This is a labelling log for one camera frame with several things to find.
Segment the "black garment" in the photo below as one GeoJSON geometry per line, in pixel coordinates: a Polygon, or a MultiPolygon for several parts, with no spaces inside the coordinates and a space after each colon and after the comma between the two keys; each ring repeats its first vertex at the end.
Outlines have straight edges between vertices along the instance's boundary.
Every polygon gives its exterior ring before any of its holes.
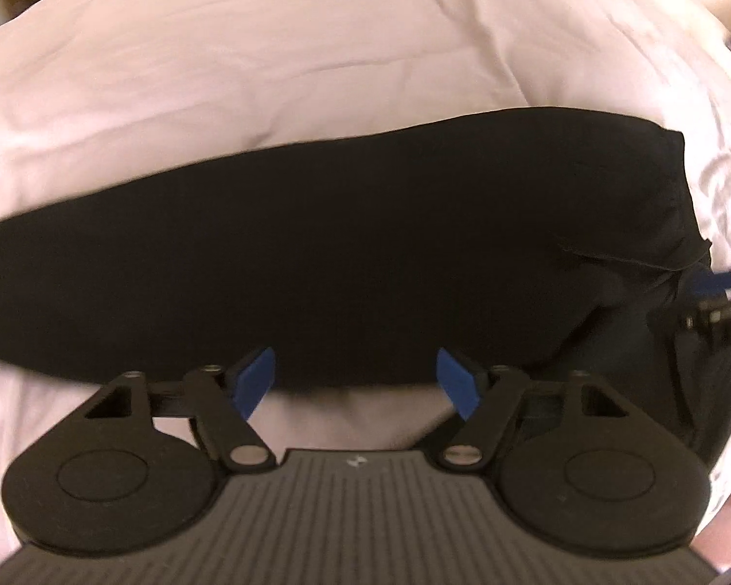
{"type": "Polygon", "coordinates": [[[423,384],[437,351],[601,375],[707,464],[731,347],[676,324],[711,270],[684,137],[518,108],[195,162],[0,222],[0,359],[104,383],[277,356],[286,390],[423,384]]]}

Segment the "white bed duvet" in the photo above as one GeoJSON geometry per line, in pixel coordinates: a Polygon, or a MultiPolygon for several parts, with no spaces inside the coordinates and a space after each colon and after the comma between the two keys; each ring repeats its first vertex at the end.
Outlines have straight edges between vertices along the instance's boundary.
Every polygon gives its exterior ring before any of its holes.
{"type": "Polygon", "coordinates": [[[683,132],[731,268],[731,51],[692,0],[43,0],[0,26],[0,218],[243,149],[527,106],[683,132]]]}

